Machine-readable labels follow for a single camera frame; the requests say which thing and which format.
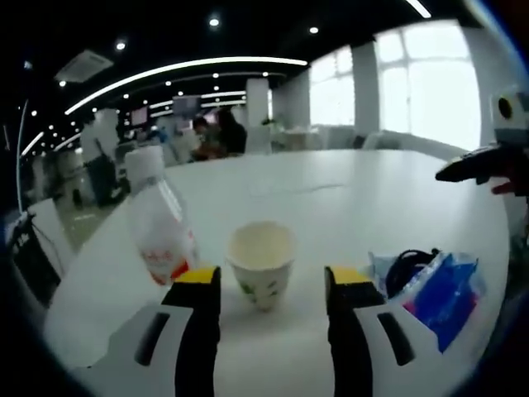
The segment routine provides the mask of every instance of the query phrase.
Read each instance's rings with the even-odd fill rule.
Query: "screen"
[[[173,114],[176,117],[193,119],[200,110],[200,97],[173,97]]]
[[[147,122],[147,106],[144,108],[136,109],[131,112],[131,124],[133,126],[139,126]]]

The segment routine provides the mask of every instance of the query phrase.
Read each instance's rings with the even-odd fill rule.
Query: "bottle label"
[[[198,251],[189,230],[171,247],[165,249],[143,247],[141,257],[152,279],[159,285],[170,285],[189,269],[198,265]]]

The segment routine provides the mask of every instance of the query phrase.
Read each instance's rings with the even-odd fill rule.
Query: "chair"
[[[250,127],[246,138],[245,154],[272,153],[272,137],[269,127]]]

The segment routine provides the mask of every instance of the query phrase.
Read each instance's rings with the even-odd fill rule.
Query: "ceiling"
[[[457,18],[463,25],[477,23],[457,0],[422,0],[437,19]],[[3,24],[0,36],[4,54],[0,118],[12,141],[16,138],[21,109],[29,98],[21,147],[39,132],[45,148],[76,133],[90,120],[92,108],[119,108],[121,117],[144,100],[156,103],[171,99],[178,91],[186,94],[245,89],[249,75],[269,72],[272,87],[288,76],[300,73],[302,66],[261,63],[204,65],[174,70],[137,80],[96,98],[69,116],[64,111],[87,95],[149,69],[187,60],[220,56],[274,56],[308,62],[345,44],[360,45],[373,34],[390,28],[423,21],[404,0],[312,0],[306,2],[216,2],[177,3],[84,2],[54,7],[39,2],[16,10],[13,21],[23,27],[12,31]],[[209,20],[220,25],[211,28]],[[309,28],[316,26],[316,35]],[[116,49],[118,40],[126,43]],[[61,88],[54,79],[70,60],[85,49],[108,58],[113,66],[88,81],[68,83]],[[31,63],[31,70],[24,63]],[[213,73],[220,77],[214,79]],[[54,125],[50,131],[47,126]]]

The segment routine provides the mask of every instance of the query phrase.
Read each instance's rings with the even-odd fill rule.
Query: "seated person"
[[[224,157],[218,142],[218,130],[211,126],[204,117],[197,117],[193,120],[193,130],[200,138],[200,147],[192,152],[195,161],[205,161]]]
[[[226,155],[243,155],[248,134],[245,128],[233,117],[229,108],[217,113],[218,126],[221,128],[218,140]]]

